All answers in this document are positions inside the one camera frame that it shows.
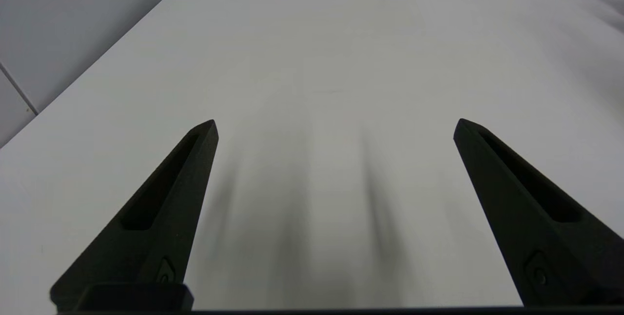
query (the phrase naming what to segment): table surface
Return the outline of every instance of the table surface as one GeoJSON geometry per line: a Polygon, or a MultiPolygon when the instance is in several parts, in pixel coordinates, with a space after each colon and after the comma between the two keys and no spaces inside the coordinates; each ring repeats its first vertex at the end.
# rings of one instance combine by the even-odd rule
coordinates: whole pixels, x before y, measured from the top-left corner
{"type": "Polygon", "coordinates": [[[0,304],[48,291],[194,125],[196,309],[521,304],[452,135],[624,235],[624,0],[163,0],[0,150],[0,304]]]}

